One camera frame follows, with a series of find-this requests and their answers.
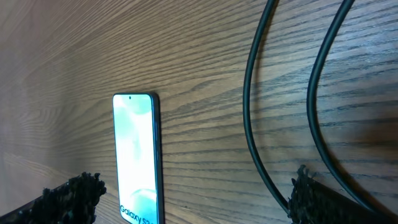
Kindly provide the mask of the black smartphone with lit screen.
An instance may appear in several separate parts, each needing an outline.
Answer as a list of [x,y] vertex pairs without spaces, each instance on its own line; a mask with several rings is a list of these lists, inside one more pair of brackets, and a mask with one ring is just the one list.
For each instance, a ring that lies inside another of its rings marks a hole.
[[158,95],[114,94],[113,123],[121,217],[135,224],[164,223]]

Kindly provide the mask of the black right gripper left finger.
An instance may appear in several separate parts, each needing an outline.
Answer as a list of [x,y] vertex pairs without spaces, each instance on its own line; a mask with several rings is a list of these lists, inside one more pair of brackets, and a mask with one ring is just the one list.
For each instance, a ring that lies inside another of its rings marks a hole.
[[100,197],[106,193],[100,174],[83,172],[35,200],[1,216],[1,224],[92,224]]

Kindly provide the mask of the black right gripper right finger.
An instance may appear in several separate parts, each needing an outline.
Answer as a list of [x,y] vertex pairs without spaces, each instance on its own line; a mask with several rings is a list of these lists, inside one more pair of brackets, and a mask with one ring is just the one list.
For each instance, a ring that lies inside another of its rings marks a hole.
[[292,179],[293,191],[288,201],[288,217],[299,224],[391,224],[396,221],[372,212],[313,179],[300,166]]

